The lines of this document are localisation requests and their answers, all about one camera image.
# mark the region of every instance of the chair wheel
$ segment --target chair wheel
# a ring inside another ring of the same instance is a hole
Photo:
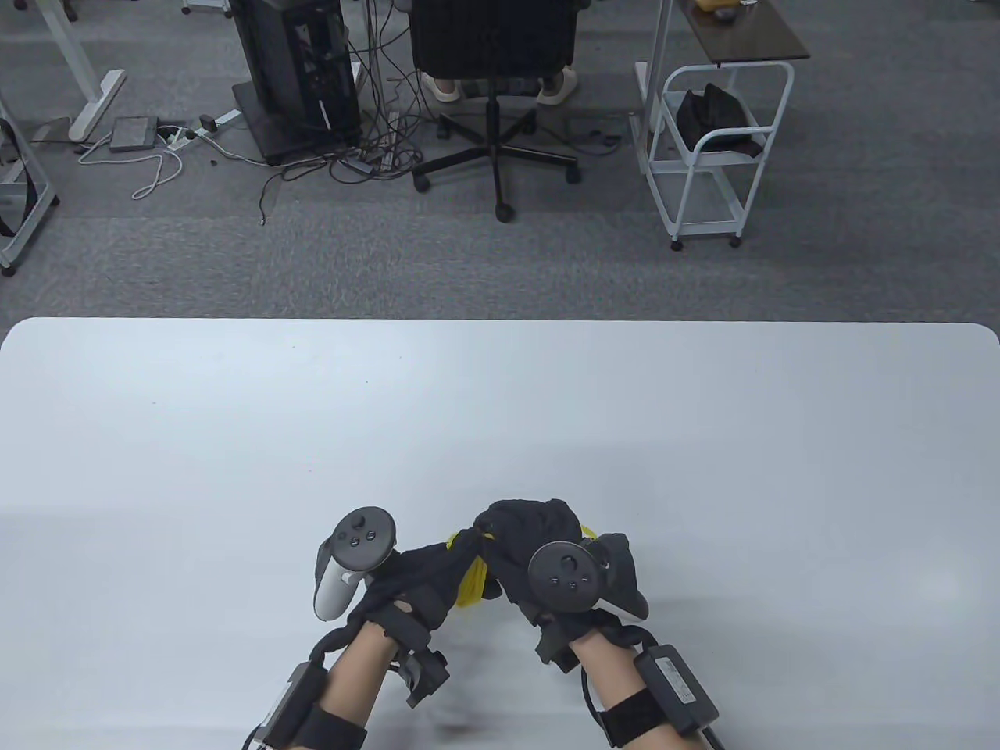
[[[509,203],[497,203],[497,221],[501,224],[509,224],[514,220],[514,207]]]

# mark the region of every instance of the person's feet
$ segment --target person's feet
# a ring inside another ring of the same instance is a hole
[[[458,84],[447,78],[432,78],[426,73],[420,74],[420,80],[424,87],[434,95],[442,104],[451,104],[462,98],[462,92],[458,90]]]
[[[542,79],[542,90],[538,94],[537,101],[550,107],[562,104],[576,91],[578,83],[576,71],[567,65],[554,78]]]

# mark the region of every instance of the hand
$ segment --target hand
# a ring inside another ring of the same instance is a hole
[[[528,583],[532,556],[549,542],[583,540],[580,521],[562,500],[500,500],[481,513],[474,527],[488,535],[483,541],[483,559],[532,625],[556,621],[570,640],[586,635],[603,624],[620,624],[603,611],[581,614],[552,613],[538,601]]]
[[[397,602],[427,630],[436,630],[455,606],[462,579],[480,549],[480,534],[466,529],[451,545],[442,542],[393,554],[373,573],[373,580],[348,615],[348,622],[368,620],[386,604]],[[499,594],[495,586],[488,586],[484,598]]]

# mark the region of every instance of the dark tabletop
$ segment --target dark tabletop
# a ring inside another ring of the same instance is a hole
[[[708,59],[715,64],[803,60],[809,51],[795,36],[770,0],[736,6],[736,20],[720,23],[695,0],[674,0],[687,16]]]

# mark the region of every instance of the yellow object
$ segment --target yellow object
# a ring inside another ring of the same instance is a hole
[[[714,13],[719,8],[735,8],[740,0],[694,0],[706,13]]]
[[[597,539],[597,535],[586,526],[581,525],[580,530],[584,536],[590,539]],[[451,545],[457,536],[458,534],[452,534],[448,539],[449,549],[451,549]],[[487,539],[493,538],[492,534],[484,534],[483,536]],[[477,557],[462,578],[462,583],[458,587],[458,599],[455,600],[455,604],[459,607],[471,607],[473,604],[481,602],[483,600],[483,591],[486,589],[486,576],[488,574],[489,569],[486,567],[486,562],[483,558]]]

